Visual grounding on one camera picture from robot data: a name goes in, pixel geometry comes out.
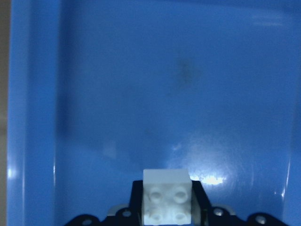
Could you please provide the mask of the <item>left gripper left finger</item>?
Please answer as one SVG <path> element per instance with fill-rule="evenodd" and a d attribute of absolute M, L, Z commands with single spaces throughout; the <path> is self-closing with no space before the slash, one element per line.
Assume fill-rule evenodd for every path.
<path fill-rule="evenodd" d="M 143 181 L 136 180 L 132 183 L 129 208 L 134 212 L 141 213 L 142 205 L 143 205 Z"/>

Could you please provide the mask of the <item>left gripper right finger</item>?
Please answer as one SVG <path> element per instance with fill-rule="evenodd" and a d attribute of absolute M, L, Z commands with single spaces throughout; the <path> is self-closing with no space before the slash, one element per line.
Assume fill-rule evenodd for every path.
<path fill-rule="evenodd" d="M 192 181 L 191 217 L 194 224 L 208 224 L 211 203 L 200 181 Z"/>

